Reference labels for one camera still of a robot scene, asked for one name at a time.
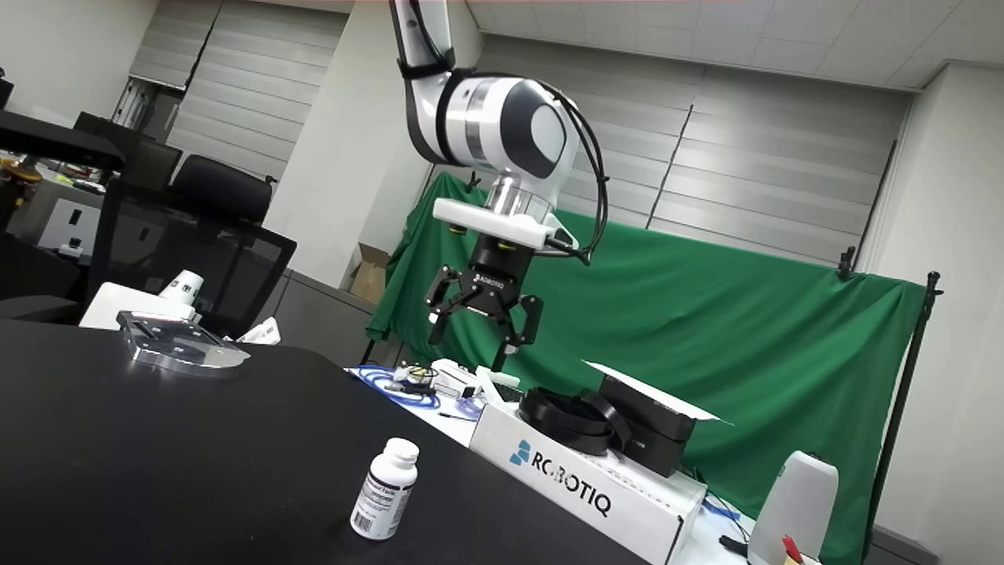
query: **green backdrop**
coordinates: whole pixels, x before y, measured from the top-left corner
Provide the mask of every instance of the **green backdrop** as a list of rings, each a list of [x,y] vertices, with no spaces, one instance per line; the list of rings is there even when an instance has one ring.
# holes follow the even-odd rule
[[[397,337],[418,359],[490,364],[499,332],[455,313],[430,344],[423,294],[441,263],[465,268],[475,237],[430,216],[437,198],[481,200],[438,177],[407,220],[371,337]],[[562,212],[591,239],[594,220]],[[527,385],[594,388],[584,360],[627,370],[715,410],[683,469],[756,514],[795,450],[836,464],[841,492],[821,560],[862,557],[880,426],[923,286],[610,227],[594,268],[539,259],[524,292],[542,298],[537,344],[506,364]]]

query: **white wall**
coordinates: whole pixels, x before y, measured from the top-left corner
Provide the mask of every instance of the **white wall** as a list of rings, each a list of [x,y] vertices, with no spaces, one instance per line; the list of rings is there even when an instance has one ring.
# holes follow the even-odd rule
[[[471,64],[481,31],[466,6],[453,4],[453,29]],[[353,4],[268,216],[298,241],[292,271],[327,286],[343,286],[371,216],[378,246],[397,239],[430,173],[407,140],[394,61],[389,4]]]
[[[3,0],[0,66],[17,81],[10,110],[73,125],[109,117],[157,0]]]
[[[878,523],[948,565],[1004,536],[1004,69],[950,66],[912,107],[862,271],[944,274]]]

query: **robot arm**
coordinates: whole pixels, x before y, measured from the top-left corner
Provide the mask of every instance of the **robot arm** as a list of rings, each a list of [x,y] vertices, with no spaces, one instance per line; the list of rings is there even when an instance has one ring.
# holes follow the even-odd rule
[[[539,81],[459,71],[441,0],[391,6],[415,149],[433,163],[503,173],[490,209],[441,200],[437,216],[534,251],[545,247],[559,230],[559,183],[578,154],[568,112]]]
[[[441,198],[433,207],[437,220],[481,231],[466,271],[441,271],[425,294],[433,340],[459,309],[490,316],[503,330],[503,367],[503,354],[537,337],[542,301],[521,294],[534,254],[578,251],[551,207],[579,149],[573,132],[584,125],[568,112],[571,99],[539,81],[455,69],[445,0],[391,0],[391,15],[412,144],[433,163],[499,173],[487,207]],[[595,237],[605,224],[605,192],[599,200]],[[521,330],[512,321],[515,309],[524,312]]]

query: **office chair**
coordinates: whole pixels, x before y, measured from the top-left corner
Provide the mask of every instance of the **office chair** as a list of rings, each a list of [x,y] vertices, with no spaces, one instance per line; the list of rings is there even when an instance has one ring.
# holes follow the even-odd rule
[[[174,274],[193,271],[203,276],[193,301],[200,325],[240,337],[279,284],[295,241],[259,230],[247,216],[179,198],[171,189],[144,192],[126,178],[105,189],[87,298],[98,294],[100,284],[157,294]]]
[[[167,189],[183,161],[183,152],[92,112],[82,112],[73,128],[116,144],[116,152],[126,157],[123,178],[131,185]]]
[[[255,227],[264,224],[264,212],[272,203],[271,183],[200,154],[190,154],[183,163],[174,183],[169,185],[169,196],[179,200],[179,207],[212,209],[218,216]]]

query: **black table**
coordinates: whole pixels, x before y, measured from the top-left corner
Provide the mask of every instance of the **black table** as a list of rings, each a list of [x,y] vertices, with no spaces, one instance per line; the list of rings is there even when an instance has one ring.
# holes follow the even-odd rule
[[[86,268],[24,246],[0,231],[0,298],[10,294],[64,294],[76,298],[86,284]]]
[[[365,542],[348,513],[389,436],[419,477],[397,536]],[[116,332],[0,323],[0,562],[636,560],[317,354],[160,377]]]
[[[30,157],[49,157],[98,170],[123,170],[126,157],[105,137],[59,128],[53,122],[28,118],[0,110],[0,149]]]

